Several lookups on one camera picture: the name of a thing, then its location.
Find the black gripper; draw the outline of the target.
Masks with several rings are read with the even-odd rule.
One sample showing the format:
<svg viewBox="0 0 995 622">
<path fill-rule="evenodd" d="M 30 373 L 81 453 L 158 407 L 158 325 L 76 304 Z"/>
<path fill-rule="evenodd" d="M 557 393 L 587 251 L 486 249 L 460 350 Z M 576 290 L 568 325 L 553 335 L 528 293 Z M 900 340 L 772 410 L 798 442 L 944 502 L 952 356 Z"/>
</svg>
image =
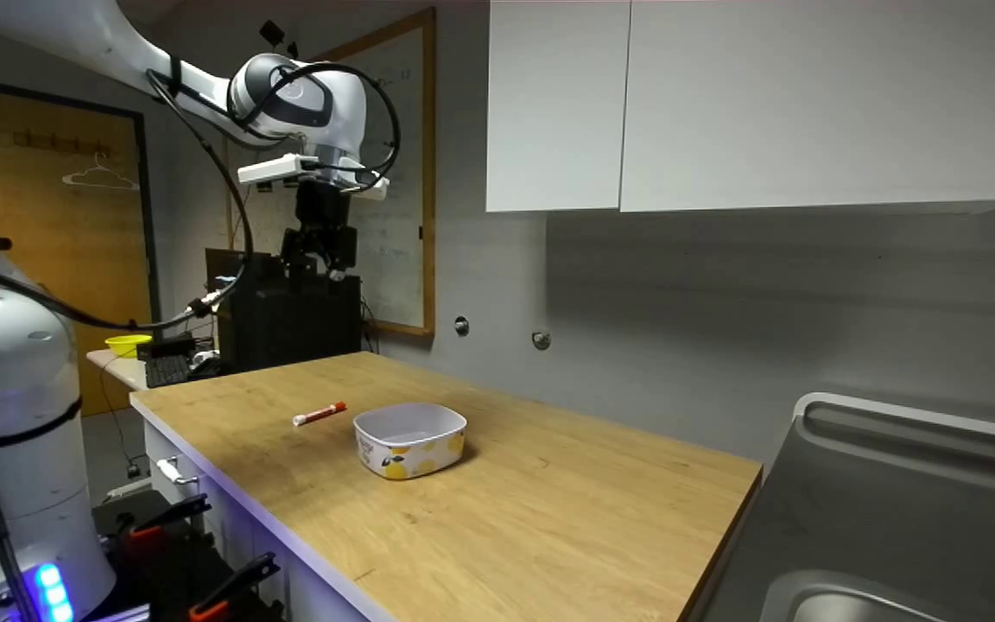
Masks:
<svg viewBox="0 0 995 622">
<path fill-rule="evenodd" d="M 281 257 L 291 269 L 341 274 L 357 261 L 357 229 L 348 223 L 348 198 L 337 188 L 303 180 L 298 188 L 298 223 L 283 234 Z"/>
</svg>

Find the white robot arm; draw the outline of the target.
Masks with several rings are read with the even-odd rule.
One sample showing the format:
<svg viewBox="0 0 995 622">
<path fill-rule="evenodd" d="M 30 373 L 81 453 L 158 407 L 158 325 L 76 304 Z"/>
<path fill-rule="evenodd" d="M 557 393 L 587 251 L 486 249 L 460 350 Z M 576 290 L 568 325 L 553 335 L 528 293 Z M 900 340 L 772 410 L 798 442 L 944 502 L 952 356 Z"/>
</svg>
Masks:
<svg viewBox="0 0 995 622">
<path fill-rule="evenodd" d="M 261 53 L 215 77 L 139 36 L 117 0 L 0 0 L 0 39 L 266 145 L 273 154 L 235 169 L 231 188 L 302 183 L 345 199 L 386 183 L 386 166 L 361 154 L 376 84 L 348 66 Z M 0 622 L 83 622 L 117 583 L 91 509 L 81 321 L 0 241 Z"/>
</svg>

